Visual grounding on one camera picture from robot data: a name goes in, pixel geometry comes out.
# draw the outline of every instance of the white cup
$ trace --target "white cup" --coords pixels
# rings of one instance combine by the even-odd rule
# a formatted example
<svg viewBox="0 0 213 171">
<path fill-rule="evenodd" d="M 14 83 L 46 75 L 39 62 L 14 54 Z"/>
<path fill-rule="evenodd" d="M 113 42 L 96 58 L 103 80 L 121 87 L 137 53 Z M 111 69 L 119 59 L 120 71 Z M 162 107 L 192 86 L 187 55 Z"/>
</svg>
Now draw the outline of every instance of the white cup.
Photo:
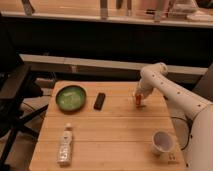
<svg viewBox="0 0 213 171">
<path fill-rule="evenodd" d="M 155 155 L 168 153 L 173 149 L 173 146 L 173 139 L 167 132 L 158 131 L 152 137 L 152 153 Z"/>
</svg>

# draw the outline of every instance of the wooden table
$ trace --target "wooden table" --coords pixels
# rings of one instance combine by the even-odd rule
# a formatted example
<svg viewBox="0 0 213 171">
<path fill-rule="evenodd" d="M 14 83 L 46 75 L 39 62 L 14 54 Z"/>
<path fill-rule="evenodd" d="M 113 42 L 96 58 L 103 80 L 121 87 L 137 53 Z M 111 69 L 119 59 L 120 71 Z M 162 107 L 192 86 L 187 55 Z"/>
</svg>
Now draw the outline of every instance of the wooden table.
<svg viewBox="0 0 213 171">
<path fill-rule="evenodd" d="M 55 103 L 57 92 L 67 85 L 80 85 L 87 92 L 85 106 L 69 115 Z M 57 82 L 30 164 L 31 171 L 184 171 L 185 163 L 163 96 L 157 90 L 136 108 L 132 92 L 136 82 Z M 93 109 L 98 92 L 105 92 L 101 111 Z M 72 163 L 57 164 L 59 140 L 65 124 L 73 126 Z M 154 156 L 151 138 L 155 131 L 168 131 L 175 140 L 169 154 Z"/>
</svg>

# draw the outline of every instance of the bowl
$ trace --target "bowl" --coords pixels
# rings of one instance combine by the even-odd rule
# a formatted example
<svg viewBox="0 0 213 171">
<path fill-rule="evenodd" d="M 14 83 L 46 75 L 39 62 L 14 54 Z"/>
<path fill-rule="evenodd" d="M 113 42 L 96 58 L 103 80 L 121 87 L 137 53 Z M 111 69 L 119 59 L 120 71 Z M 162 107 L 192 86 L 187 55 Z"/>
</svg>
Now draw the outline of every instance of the bowl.
<svg viewBox="0 0 213 171">
<path fill-rule="evenodd" d="M 78 85 L 62 88 L 56 95 L 56 103 L 63 111 L 76 111 L 84 106 L 86 91 Z"/>
</svg>

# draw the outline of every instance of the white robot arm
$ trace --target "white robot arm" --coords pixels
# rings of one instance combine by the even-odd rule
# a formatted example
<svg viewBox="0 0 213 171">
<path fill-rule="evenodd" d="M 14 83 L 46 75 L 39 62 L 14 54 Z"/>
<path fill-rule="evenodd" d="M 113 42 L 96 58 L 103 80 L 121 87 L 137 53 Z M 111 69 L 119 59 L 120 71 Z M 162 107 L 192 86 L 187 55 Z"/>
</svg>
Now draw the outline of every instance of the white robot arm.
<svg viewBox="0 0 213 171">
<path fill-rule="evenodd" d="M 153 88 L 161 91 L 176 103 L 194 121 L 189 141 L 188 171 L 213 170 L 213 103 L 168 80 L 167 67 L 163 63 L 141 69 L 141 80 L 134 92 L 136 105 L 152 93 Z"/>
</svg>

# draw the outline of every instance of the chair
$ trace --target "chair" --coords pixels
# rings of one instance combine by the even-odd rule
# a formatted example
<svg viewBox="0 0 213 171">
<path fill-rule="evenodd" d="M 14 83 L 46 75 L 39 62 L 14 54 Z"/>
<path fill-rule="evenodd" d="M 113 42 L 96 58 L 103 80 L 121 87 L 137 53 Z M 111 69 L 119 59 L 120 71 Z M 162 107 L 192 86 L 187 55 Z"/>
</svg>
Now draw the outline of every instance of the chair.
<svg viewBox="0 0 213 171">
<path fill-rule="evenodd" d="M 14 51 L 12 41 L 0 13 L 0 138 L 9 136 L 0 157 L 0 170 L 9 171 L 6 159 L 19 131 L 38 137 L 38 133 L 25 126 L 27 122 L 47 109 L 47 105 L 23 116 L 20 106 L 26 97 L 42 96 L 35 84 L 35 75 Z"/>
</svg>

